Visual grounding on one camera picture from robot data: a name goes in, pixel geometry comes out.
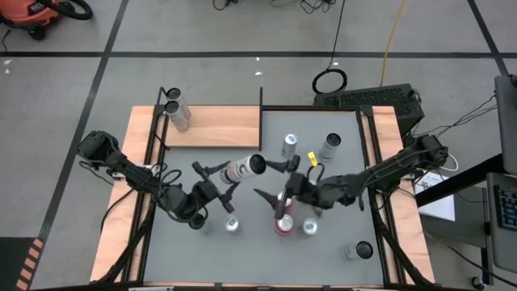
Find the silver can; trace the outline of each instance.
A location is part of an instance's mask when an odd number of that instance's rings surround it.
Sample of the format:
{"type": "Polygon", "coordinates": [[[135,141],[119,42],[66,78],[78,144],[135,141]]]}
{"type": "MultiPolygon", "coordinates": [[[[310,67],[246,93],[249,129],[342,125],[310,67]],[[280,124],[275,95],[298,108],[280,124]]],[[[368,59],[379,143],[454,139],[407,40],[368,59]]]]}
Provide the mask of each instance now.
{"type": "Polygon", "coordinates": [[[187,119],[191,119],[191,111],[188,109],[187,102],[183,96],[181,96],[181,91],[178,88],[172,88],[167,91],[167,100],[176,101],[179,104],[179,107],[183,111],[183,114],[187,119]]]}
{"type": "Polygon", "coordinates": [[[311,237],[317,233],[317,221],[314,218],[307,218],[304,220],[303,225],[301,226],[302,234],[307,237],[311,237]]]}
{"type": "Polygon", "coordinates": [[[167,102],[167,104],[165,104],[165,113],[169,116],[170,122],[174,124],[179,132],[184,133],[190,127],[188,118],[185,117],[183,111],[179,108],[178,102],[167,102]]]}
{"type": "Polygon", "coordinates": [[[322,162],[329,162],[339,145],[341,145],[341,137],[337,133],[331,133],[326,136],[325,142],[320,149],[319,156],[322,162]]]}
{"type": "Polygon", "coordinates": [[[298,143],[298,137],[292,133],[289,133],[284,138],[284,144],[282,145],[282,157],[286,159],[292,158],[296,153],[296,144],[298,143]]]}
{"type": "Polygon", "coordinates": [[[232,184],[260,175],[265,171],[266,160],[264,157],[260,154],[252,154],[236,162],[229,163],[221,169],[220,177],[224,183],[232,184]]]}
{"type": "Polygon", "coordinates": [[[239,220],[234,214],[230,214],[225,219],[225,230],[234,233],[239,229],[239,220]]]}
{"type": "MultiPolygon", "coordinates": [[[[278,193],[278,195],[276,197],[278,198],[278,201],[281,201],[282,198],[284,197],[284,191],[281,191],[280,193],[278,193]]],[[[292,205],[292,198],[288,198],[285,201],[285,208],[288,209],[291,205],[292,205]]]]}
{"type": "Polygon", "coordinates": [[[373,255],[373,247],[369,242],[353,242],[346,244],[342,253],[345,259],[370,259],[373,255]]]}

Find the black line on floor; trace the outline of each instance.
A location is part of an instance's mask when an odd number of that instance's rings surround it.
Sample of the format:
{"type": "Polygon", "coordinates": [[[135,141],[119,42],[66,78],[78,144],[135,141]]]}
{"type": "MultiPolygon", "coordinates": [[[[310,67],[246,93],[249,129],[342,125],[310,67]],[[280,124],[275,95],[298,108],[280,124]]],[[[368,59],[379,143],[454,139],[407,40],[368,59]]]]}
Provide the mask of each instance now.
{"type": "Polygon", "coordinates": [[[479,28],[481,29],[481,33],[485,37],[485,41],[488,44],[488,47],[490,48],[490,51],[495,55],[495,63],[498,65],[499,72],[501,75],[508,75],[508,69],[506,68],[506,65],[504,64],[504,61],[502,60],[501,56],[499,55],[498,47],[495,45],[494,39],[492,38],[492,35],[488,31],[488,27],[486,26],[485,20],[483,19],[483,16],[481,16],[481,12],[479,11],[479,8],[477,8],[477,4],[474,0],[469,0],[470,9],[474,13],[474,18],[476,18],[477,25],[479,25],[479,28]]]}
{"type": "Polygon", "coordinates": [[[61,169],[59,179],[57,180],[56,188],[54,189],[54,193],[52,195],[52,199],[50,200],[47,213],[45,214],[45,218],[40,229],[40,238],[42,238],[45,242],[47,241],[48,235],[50,234],[50,230],[52,229],[52,225],[54,223],[54,219],[56,218],[57,209],[59,208],[59,204],[61,203],[61,198],[63,197],[63,192],[65,191],[65,186],[68,182],[70,171],[72,170],[72,166],[74,165],[75,152],[79,142],[82,139],[82,135],[84,134],[88,117],[90,117],[95,97],[97,97],[97,92],[99,90],[100,83],[103,79],[104,71],[106,70],[107,61],[109,59],[109,52],[113,49],[113,44],[115,43],[116,35],[119,31],[120,24],[122,23],[124,12],[126,11],[126,7],[128,6],[128,1],[129,0],[122,0],[120,4],[120,8],[116,15],[115,22],[113,23],[113,27],[111,28],[110,36],[107,39],[106,48],[104,49],[103,56],[99,63],[99,67],[97,68],[97,72],[95,73],[94,80],[91,84],[90,93],[88,93],[88,97],[86,98],[84,108],[82,109],[81,117],[79,117],[78,126],[75,129],[74,137],[72,138],[68,154],[66,155],[65,164],[61,169]]]}
{"type": "Polygon", "coordinates": [[[103,52],[7,52],[0,57],[102,57],[103,52]]]}
{"type": "MultiPolygon", "coordinates": [[[[8,52],[0,53],[0,57],[102,57],[100,52],[8,52]]],[[[504,53],[509,58],[516,58],[517,53],[504,53]]],[[[330,57],[332,52],[110,52],[109,57],[127,58],[203,58],[203,57],[330,57]]],[[[422,58],[422,59],[478,59],[493,58],[503,53],[388,53],[389,58],[422,58]]],[[[383,52],[336,52],[335,57],[343,58],[383,58],[383,52]]]]}
{"type": "MultiPolygon", "coordinates": [[[[203,58],[203,57],[331,57],[332,52],[112,52],[110,57],[203,58]]],[[[383,52],[336,52],[334,57],[383,58],[383,52]]],[[[388,53],[389,58],[495,58],[492,53],[388,53]]]]}

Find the wooden board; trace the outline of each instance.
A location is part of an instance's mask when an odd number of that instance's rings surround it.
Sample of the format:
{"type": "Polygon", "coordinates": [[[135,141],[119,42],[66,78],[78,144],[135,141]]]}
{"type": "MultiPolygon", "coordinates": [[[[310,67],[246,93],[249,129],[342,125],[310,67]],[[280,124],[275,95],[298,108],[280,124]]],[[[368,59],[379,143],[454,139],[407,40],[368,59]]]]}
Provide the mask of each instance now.
{"type": "MultiPolygon", "coordinates": [[[[373,120],[379,138],[380,154],[383,160],[388,159],[402,149],[395,111],[392,107],[374,107],[373,120]]],[[[408,181],[402,181],[400,187],[413,193],[411,183],[408,181]]],[[[398,242],[402,250],[422,275],[429,281],[434,282],[435,276],[427,252],[426,239],[424,238],[415,199],[402,191],[396,191],[391,195],[390,201],[395,227],[397,228],[398,242]]],[[[413,283],[409,276],[406,276],[406,281],[408,284],[413,283]]]]}
{"type": "MultiPolygon", "coordinates": [[[[401,138],[398,131],[397,119],[393,108],[374,107],[374,121],[376,123],[377,136],[380,143],[380,152],[383,159],[387,159],[395,155],[401,148],[401,138]]],[[[153,118],[153,106],[134,107],[131,118],[128,122],[128,130],[124,139],[123,152],[130,160],[142,163],[145,156],[145,148],[149,137],[149,129],[153,118]]],[[[368,121],[364,122],[364,132],[367,142],[368,156],[370,162],[375,163],[372,154],[373,151],[371,135],[368,129],[368,121]]],[[[153,160],[156,158],[158,147],[153,150],[153,160]]],[[[409,183],[402,183],[401,187],[412,192],[409,183]]],[[[128,190],[128,186],[124,181],[116,182],[111,192],[109,205],[114,203],[120,196],[128,190]]],[[[104,231],[101,234],[95,264],[91,273],[91,279],[96,280],[103,276],[106,271],[115,263],[122,250],[128,243],[129,231],[132,223],[132,217],[135,210],[137,196],[130,196],[112,210],[112,214],[106,220],[104,231]]],[[[393,215],[397,227],[397,236],[402,250],[408,255],[413,264],[420,272],[431,281],[434,281],[434,275],[431,268],[431,261],[427,253],[427,245],[423,236],[422,224],[414,199],[401,193],[396,192],[391,197],[393,206],[393,215]]],[[[397,282],[397,273],[393,263],[393,253],[386,246],[386,256],[388,258],[389,276],[392,282],[397,282]]],[[[136,278],[136,272],[139,262],[141,248],[138,247],[133,255],[133,264],[130,272],[130,278],[136,278]]],[[[180,282],[147,282],[146,285],[197,285],[196,283],[180,283],[180,282]]],[[[200,283],[201,285],[213,285],[213,283],[200,283]]]]}
{"type": "MultiPolygon", "coordinates": [[[[143,164],[144,162],[152,119],[153,106],[136,106],[132,108],[122,147],[122,152],[131,162],[136,164],[143,164]]],[[[115,181],[107,208],[127,191],[129,191],[129,186],[125,180],[115,181]]],[[[136,203],[137,193],[134,192],[122,200],[107,216],[100,236],[90,280],[98,280],[104,276],[127,246],[136,203]]]]}
{"type": "Polygon", "coordinates": [[[179,132],[169,122],[166,145],[259,147],[259,106],[189,106],[190,128],[179,132]]]}

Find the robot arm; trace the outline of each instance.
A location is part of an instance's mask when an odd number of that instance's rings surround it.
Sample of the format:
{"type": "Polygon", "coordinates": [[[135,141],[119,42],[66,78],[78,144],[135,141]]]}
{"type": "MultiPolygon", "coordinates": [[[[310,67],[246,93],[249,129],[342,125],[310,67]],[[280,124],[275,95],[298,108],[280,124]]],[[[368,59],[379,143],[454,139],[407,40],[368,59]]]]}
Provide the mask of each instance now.
{"type": "Polygon", "coordinates": [[[383,192],[392,192],[400,179],[417,168],[432,170],[442,166],[448,156],[448,149],[441,145],[435,136],[421,136],[411,146],[398,152],[395,156],[358,173],[335,175],[310,183],[309,178],[301,173],[292,172],[285,185],[282,200],[277,201],[264,191],[255,191],[266,198],[275,210],[275,219],[284,215],[285,201],[295,198],[300,202],[321,209],[331,209],[335,202],[348,206],[355,202],[364,189],[376,185],[383,192]]]}
{"type": "Polygon", "coordinates": [[[192,229],[198,230],[203,226],[206,216],[198,211],[216,198],[221,201],[228,213],[233,212],[233,206],[229,202],[238,183],[231,185],[228,191],[222,194],[209,178],[227,162],[212,168],[203,168],[198,162],[192,163],[194,171],[202,180],[194,184],[190,194],[186,194],[181,184],[163,182],[150,169],[130,162],[120,152],[117,140],[103,131],[89,133],[79,144],[77,154],[84,158],[90,167],[107,167],[108,173],[119,172],[125,175],[126,182],[131,188],[138,192],[151,193],[157,206],[165,210],[171,219],[188,223],[192,229]]]}

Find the red vacuum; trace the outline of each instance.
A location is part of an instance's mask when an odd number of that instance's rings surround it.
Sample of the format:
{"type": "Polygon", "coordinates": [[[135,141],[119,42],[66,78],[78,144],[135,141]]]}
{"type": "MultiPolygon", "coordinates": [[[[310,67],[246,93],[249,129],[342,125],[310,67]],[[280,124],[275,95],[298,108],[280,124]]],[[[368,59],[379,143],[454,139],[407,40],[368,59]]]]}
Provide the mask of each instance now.
{"type": "Polygon", "coordinates": [[[48,25],[55,23],[60,15],[77,20],[91,19],[93,12],[84,0],[70,1],[84,12],[77,13],[72,3],[59,0],[0,0],[0,23],[28,31],[33,39],[42,40],[48,25]]]}

